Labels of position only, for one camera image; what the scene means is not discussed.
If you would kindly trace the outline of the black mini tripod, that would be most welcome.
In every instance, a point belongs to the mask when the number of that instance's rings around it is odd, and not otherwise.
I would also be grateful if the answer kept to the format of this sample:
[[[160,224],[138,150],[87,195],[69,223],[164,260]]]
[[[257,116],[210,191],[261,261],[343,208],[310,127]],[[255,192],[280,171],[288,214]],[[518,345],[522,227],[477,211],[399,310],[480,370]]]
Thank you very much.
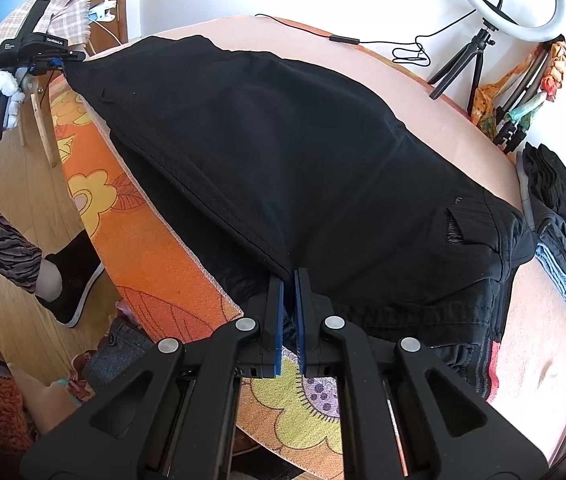
[[[474,61],[473,78],[466,107],[467,114],[472,114],[476,90],[479,87],[482,69],[484,68],[484,50],[486,50],[486,47],[493,46],[496,43],[491,38],[491,35],[497,30],[496,26],[493,26],[487,20],[482,20],[481,29],[469,43],[456,52],[440,70],[437,70],[428,79],[428,84],[432,86],[432,92],[429,93],[429,97],[432,100],[440,98],[452,82],[466,69],[467,65]]]

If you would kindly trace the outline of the orange floral bed sheet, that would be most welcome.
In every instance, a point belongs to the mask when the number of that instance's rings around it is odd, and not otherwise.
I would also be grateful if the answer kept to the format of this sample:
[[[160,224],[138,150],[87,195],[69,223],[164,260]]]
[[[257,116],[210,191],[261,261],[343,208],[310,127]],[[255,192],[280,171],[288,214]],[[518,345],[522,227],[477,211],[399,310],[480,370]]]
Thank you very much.
[[[469,177],[492,186],[499,157],[450,100],[429,99],[408,70],[361,47],[331,44],[311,28],[269,18],[218,18],[171,29],[171,40],[203,36],[225,50],[266,51],[336,70],[379,94],[408,129]],[[240,313],[141,191],[108,138],[105,122],[64,78],[53,82],[51,112],[68,191],[105,269],[149,336],[193,340]],[[321,479],[342,477],[338,422],[301,402],[296,368],[245,382],[238,426]]]

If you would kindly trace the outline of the white clip desk lamp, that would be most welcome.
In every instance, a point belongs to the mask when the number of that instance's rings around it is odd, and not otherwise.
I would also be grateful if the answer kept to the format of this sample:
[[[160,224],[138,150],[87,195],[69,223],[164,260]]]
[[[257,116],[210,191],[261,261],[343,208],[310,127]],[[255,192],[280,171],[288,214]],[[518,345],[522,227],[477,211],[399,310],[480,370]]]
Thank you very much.
[[[103,0],[101,3],[94,4],[88,13],[90,23],[110,23],[115,19],[115,8],[117,0]]]

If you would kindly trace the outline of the orange patterned folded umbrella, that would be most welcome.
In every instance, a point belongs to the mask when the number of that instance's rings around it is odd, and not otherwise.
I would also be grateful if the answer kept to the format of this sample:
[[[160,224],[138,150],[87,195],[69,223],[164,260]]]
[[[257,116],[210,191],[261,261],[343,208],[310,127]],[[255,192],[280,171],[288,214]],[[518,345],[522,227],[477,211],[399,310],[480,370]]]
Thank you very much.
[[[563,88],[565,70],[563,35],[538,44],[497,82],[476,90],[470,120],[496,145],[520,142],[542,106],[555,101]]]

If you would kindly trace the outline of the black slipper foot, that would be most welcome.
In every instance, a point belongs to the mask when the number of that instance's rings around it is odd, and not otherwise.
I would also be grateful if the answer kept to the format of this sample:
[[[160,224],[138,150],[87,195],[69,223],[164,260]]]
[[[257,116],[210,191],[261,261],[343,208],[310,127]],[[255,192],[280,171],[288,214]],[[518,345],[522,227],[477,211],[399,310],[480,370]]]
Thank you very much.
[[[57,323],[74,328],[103,271],[103,263],[88,233],[82,230],[59,252],[41,260],[34,296]]]

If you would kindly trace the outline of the black pants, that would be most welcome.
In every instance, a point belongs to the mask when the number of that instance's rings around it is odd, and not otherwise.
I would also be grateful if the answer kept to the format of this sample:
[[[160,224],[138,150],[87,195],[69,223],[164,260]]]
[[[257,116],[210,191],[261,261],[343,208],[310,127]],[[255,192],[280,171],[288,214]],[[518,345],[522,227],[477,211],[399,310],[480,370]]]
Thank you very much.
[[[338,315],[379,339],[419,339],[490,394],[531,231],[375,92],[201,36],[149,37],[65,75],[236,304],[305,268]]]

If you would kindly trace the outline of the stack of folded clothes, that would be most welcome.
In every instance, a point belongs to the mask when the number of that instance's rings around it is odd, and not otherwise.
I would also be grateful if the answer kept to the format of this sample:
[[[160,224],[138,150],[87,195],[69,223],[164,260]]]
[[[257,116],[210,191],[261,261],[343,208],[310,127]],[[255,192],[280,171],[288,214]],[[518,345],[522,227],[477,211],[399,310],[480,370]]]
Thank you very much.
[[[534,256],[566,304],[566,166],[545,145],[526,144],[516,170]]]

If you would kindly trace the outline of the pink plaid cloth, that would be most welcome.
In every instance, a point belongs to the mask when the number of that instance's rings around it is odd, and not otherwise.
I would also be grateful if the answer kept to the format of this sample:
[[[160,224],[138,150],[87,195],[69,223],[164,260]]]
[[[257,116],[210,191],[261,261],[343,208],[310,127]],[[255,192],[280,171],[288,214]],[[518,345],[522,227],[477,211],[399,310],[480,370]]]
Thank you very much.
[[[87,44],[90,40],[89,10],[91,0],[48,0],[35,32],[47,32],[64,38],[70,47]],[[0,44],[15,38],[36,0],[27,0],[0,21]]]

